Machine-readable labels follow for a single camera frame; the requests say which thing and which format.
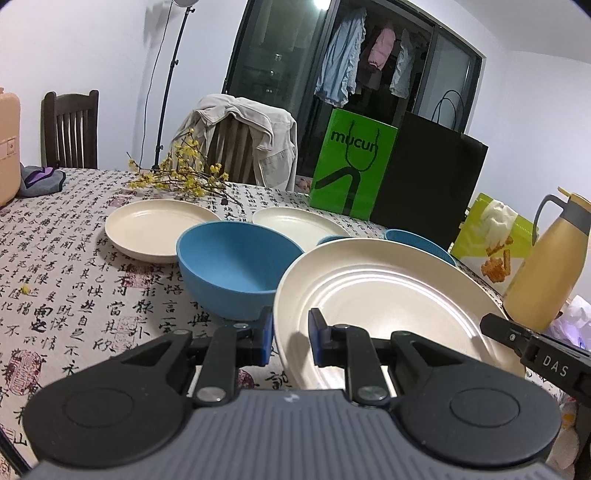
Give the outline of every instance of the table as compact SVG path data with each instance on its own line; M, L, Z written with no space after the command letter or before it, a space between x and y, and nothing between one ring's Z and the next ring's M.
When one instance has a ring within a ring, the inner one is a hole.
M64 170L61 193L17 199L0 209L0 426L31 464L35 457L21 416L36 390L173 329L211 335L220 320L185 292L178 265L132 260L105 235L105 220L117 207L172 194L126 188L132 173ZM289 206L315 211L352 235L376 238L385 230L311 209L303 194L229 188L242 207L222 206L214 197L197 203L226 220L247 222L261 208ZM23 284L31 288L28 295ZM241 369L239 380L245 388L291 387L275 346L266 367ZM10 472L0 457L3 478Z

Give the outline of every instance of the plate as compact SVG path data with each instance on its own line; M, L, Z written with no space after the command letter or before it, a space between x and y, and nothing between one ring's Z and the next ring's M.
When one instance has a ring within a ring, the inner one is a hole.
M194 225L218 222L206 208L179 200L141 200L111 213L105 232L117 249L144 262L177 261L177 240Z
M309 252L328 235L350 236L349 232L321 215L287 207L269 207L252 216L252 223L282 233Z
M344 388L342 369L314 365L308 340L312 307L328 325L348 323L384 339L407 330L525 374L512 350L480 332L485 314L505 317L495 301L457 268L408 245L369 238L329 242L302 255L279 283L275 340L290 380L304 389Z

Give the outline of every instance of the blue bowl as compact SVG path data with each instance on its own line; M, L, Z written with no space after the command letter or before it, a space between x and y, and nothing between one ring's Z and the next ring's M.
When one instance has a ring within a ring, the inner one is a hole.
M257 320L302 253L286 236L246 222L202 223L177 242L188 291L205 310L229 320Z
M351 238L351 237L343 236L343 235L326 235L326 236L322 237L320 240L318 240L318 243L316 244L316 246L326 244L328 242L332 242L333 240L341 240L343 238Z
M384 232L384 238L392 242L398 242L399 244L418 248L419 250L423 250L431 255L441 258L443 261L454 267L456 266L453 257L443 248L416 233L407 232L406 230L390 229Z

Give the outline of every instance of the screw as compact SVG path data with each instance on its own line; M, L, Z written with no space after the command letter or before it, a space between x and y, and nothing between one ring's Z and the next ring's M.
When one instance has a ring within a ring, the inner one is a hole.
M219 387L203 387L197 392L197 398L208 403L222 401L226 396L226 391Z
M388 392L386 392L382 387L377 387L376 385L361 387L357 393L365 401L380 401L388 396Z

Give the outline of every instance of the yellow thermos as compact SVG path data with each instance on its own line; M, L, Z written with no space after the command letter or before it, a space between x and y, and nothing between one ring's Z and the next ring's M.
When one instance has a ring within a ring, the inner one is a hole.
M591 203L575 193L558 188L569 200L547 195L534 219L530 256L521 264L505 292L503 306L514 322L536 332L544 331L566 302L577 283L587 256ZM563 211L537 239L540 213L546 202Z

